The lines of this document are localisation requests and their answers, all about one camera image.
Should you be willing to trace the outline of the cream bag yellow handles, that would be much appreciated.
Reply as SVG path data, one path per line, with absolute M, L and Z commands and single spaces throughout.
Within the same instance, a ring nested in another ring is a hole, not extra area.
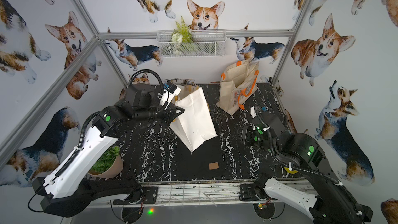
M 184 109 L 184 113 L 173 120 L 170 128 L 188 150 L 194 152 L 204 142 L 215 138 L 217 133 L 203 88 L 192 85 L 177 87 L 180 92 L 175 96 L 174 105 Z

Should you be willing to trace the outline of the black canvas bag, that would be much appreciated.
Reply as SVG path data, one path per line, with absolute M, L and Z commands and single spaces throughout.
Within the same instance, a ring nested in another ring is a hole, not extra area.
M 194 152 L 190 152 L 183 142 L 177 139 L 171 172 L 172 181 L 226 178 L 228 172 L 220 136 L 205 141 Z

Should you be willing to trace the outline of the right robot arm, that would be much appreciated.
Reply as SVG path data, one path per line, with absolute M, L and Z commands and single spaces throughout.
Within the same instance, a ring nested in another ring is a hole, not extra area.
M 299 172 L 316 194 L 306 194 L 262 173 L 252 184 L 240 186 L 240 201 L 277 199 L 305 214 L 314 224 L 371 222 L 372 209 L 357 202 L 338 180 L 315 139 L 303 133 L 290 133 L 287 120 L 281 120 L 264 107 L 255 105 L 250 113 L 252 125 L 243 127 L 243 144 L 267 151 L 284 169 Z

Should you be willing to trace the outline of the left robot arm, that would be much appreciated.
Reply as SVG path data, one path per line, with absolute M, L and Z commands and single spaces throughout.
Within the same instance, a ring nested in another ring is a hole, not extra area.
M 161 120 L 170 125 L 183 114 L 183 108 L 172 104 L 180 91 L 171 82 L 163 83 L 150 69 L 133 74 L 124 98 L 86 119 L 78 145 L 67 159 L 48 176 L 33 181 L 35 194 L 43 197 L 42 212 L 73 217 L 92 202 L 142 200 L 142 187 L 134 179 L 126 183 L 94 181 L 86 179 L 86 174 L 119 138 L 138 124 Z

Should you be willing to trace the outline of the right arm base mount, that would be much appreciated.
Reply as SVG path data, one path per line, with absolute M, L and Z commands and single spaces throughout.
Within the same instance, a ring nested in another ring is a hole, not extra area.
M 267 201 L 267 200 L 279 200 L 280 198 L 271 197 L 266 193 L 266 184 L 241 184 L 239 201 L 242 202 L 254 202 L 254 201 Z

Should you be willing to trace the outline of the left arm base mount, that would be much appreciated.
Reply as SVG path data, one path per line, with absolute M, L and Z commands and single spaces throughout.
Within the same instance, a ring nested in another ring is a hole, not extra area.
M 114 200 L 113 205 L 140 205 L 155 204 L 158 195 L 158 187 L 143 187 L 140 190 L 134 191 L 125 200 Z

